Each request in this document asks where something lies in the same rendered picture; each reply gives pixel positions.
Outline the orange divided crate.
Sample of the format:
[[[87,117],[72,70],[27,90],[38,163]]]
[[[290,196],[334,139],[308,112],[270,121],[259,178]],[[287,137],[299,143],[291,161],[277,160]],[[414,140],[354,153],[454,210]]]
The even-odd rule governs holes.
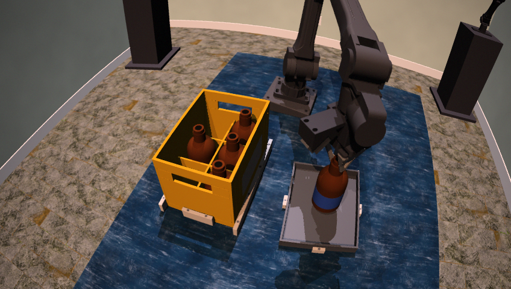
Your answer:
[[[209,173],[240,112],[221,109],[219,102],[251,107],[256,123],[234,170],[228,170],[229,179]],[[268,143],[269,108],[270,101],[264,99],[203,89],[152,158],[167,205],[213,216],[214,222],[233,227]],[[216,145],[209,165],[188,159],[187,144],[197,124]]]

